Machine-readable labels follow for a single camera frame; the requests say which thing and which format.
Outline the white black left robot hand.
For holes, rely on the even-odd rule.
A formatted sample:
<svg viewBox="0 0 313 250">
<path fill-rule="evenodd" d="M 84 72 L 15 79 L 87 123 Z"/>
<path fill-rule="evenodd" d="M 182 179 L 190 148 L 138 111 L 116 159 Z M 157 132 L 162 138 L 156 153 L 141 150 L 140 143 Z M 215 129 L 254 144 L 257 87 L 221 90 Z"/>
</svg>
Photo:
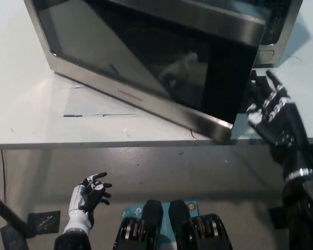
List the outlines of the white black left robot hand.
<svg viewBox="0 0 313 250">
<path fill-rule="evenodd" d="M 106 190 L 112 185 L 100 180 L 106 175 L 106 172 L 102 172 L 88 176 L 73 189 L 68 210 L 69 222 L 64 233 L 79 232 L 89 235 L 94 225 L 94 210 L 98 204 L 110 204 L 111 194 Z"/>
</svg>

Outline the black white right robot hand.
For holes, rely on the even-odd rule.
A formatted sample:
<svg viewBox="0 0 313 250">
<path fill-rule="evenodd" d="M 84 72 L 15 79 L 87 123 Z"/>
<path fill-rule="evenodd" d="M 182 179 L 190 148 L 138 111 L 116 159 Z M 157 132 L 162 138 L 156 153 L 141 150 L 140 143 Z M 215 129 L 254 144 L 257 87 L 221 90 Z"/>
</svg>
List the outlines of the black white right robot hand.
<svg viewBox="0 0 313 250">
<path fill-rule="evenodd" d="M 253 102 L 246 110 L 249 125 L 273 149 L 282 152 L 307 151 L 309 141 L 295 102 L 270 70 L 264 80 L 250 84 Z"/>
</svg>

